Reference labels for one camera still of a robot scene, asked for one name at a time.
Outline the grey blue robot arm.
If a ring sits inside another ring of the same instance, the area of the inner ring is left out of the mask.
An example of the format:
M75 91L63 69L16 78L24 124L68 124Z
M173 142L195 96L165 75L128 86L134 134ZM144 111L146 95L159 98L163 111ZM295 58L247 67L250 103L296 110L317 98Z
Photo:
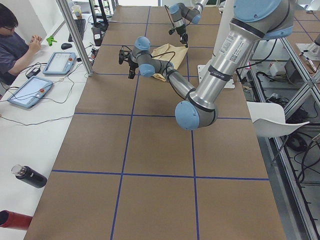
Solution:
M196 0L192 9L185 6L184 3L176 3L167 7L168 15L171 17L172 28L168 30L169 35L177 32L179 41L188 48L187 25L184 20L193 24L198 24L201 19L201 14L208 0Z
M185 130L195 130L213 124L218 116L215 100L240 66L252 44L289 36L293 31L294 0L236 0L232 5L230 31L206 68L198 87L166 60L155 59L149 52L150 41L145 36L136 39L132 50L119 51L119 63L128 62L129 79L136 69L144 77L161 74L175 92L183 98L175 108L175 119Z

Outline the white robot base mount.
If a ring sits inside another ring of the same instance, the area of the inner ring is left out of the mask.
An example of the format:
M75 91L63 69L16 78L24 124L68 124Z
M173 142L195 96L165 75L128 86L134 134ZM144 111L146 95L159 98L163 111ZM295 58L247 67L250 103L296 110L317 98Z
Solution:
M225 0L212 57L205 65L198 65L198 67L200 67L200 69L198 69L199 83L205 79L205 74L208 72L208 68L211 64L214 64L214 68L218 71L223 71L220 68L223 66L223 60L225 60L225 57L220 53L220 49L231 30L230 21L234 16L234 2L234 0Z

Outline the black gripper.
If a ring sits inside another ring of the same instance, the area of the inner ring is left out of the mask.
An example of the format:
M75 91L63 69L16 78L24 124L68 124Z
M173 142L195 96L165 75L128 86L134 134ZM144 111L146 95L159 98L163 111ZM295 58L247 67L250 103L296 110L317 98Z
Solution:
M179 41L182 44L185 44L185 47L188 48L188 34L187 29L185 25L179 26L179 27L173 27L168 30L169 35L172 35L174 32L177 32L177 34L180 36Z
M128 78L129 79L134 79L136 75L136 69L139 67L139 65L132 60L132 51L131 50L119 50L118 54L118 63L120 65L123 64L123 62L127 62L129 65L129 74Z

